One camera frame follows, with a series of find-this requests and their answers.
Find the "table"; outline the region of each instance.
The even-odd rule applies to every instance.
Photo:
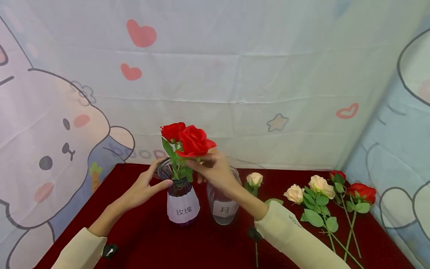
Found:
[[[142,164],[116,165],[36,269],[50,268],[73,236],[81,228],[89,227],[106,206],[120,197],[148,167]],[[304,186],[315,174],[329,178],[328,172],[321,171],[239,169],[242,181],[252,172],[264,176],[258,197],[263,201],[269,198],[284,200],[284,206],[298,219],[303,207],[293,205],[283,193],[293,183]],[[230,225],[218,225],[210,213],[206,185],[194,182],[193,186],[201,206],[194,224],[185,228],[173,225],[166,214],[166,192],[160,192],[119,219],[108,235],[107,242],[116,244],[119,250],[111,260],[102,258],[96,268],[255,268],[255,245],[247,236],[253,219],[240,208]],[[329,210],[338,218],[340,228],[336,235],[345,244],[349,226],[343,209],[330,202]],[[326,245],[330,245],[328,236],[319,233],[319,228],[309,223],[301,224]],[[359,261],[366,269],[414,268],[371,214],[360,215],[354,230],[362,253]],[[338,244],[336,246],[337,253],[343,257],[344,251]],[[358,258],[352,241],[350,251]],[[297,268],[264,240],[258,243],[258,257],[261,269]],[[348,264],[353,269],[358,268],[350,258]]]

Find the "white paper label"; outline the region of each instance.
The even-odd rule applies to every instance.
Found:
[[[220,201],[215,200],[214,201],[214,210],[213,210],[212,214],[214,216],[220,216],[222,218],[227,218],[227,217],[230,217],[230,216],[236,214],[238,209],[239,209],[239,205],[235,201],[220,202]]]
[[[194,188],[181,197],[167,194],[167,215],[174,223],[186,223],[197,216],[200,211],[199,199]]]

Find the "cartoon backdrop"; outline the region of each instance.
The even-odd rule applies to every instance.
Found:
[[[430,17],[397,56],[387,96],[346,165],[378,191],[372,213],[416,268],[430,268]]]
[[[0,1],[0,268],[32,268],[113,166],[207,131],[236,167],[345,162],[429,0]]]

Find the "pink cheek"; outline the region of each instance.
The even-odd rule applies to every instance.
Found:
[[[48,198],[51,194],[52,189],[54,189],[54,184],[51,182],[45,183],[40,188],[37,189],[36,194],[34,195],[34,200],[37,203],[41,203]]]
[[[79,115],[73,120],[73,124],[76,128],[81,128],[87,125],[87,123],[89,123],[89,116],[85,114]]]

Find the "glass vase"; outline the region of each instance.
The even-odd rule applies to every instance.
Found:
[[[230,169],[238,183],[242,185],[239,172],[234,167],[230,167]],[[219,225],[230,224],[239,209],[239,204],[225,196],[223,192],[217,190],[209,182],[206,186],[206,193],[215,222]]]
[[[170,158],[160,163],[157,168],[157,174],[161,180],[172,179],[172,171]],[[199,211],[199,199],[187,178],[174,180],[167,191],[169,220],[178,226],[188,226],[196,220]]]

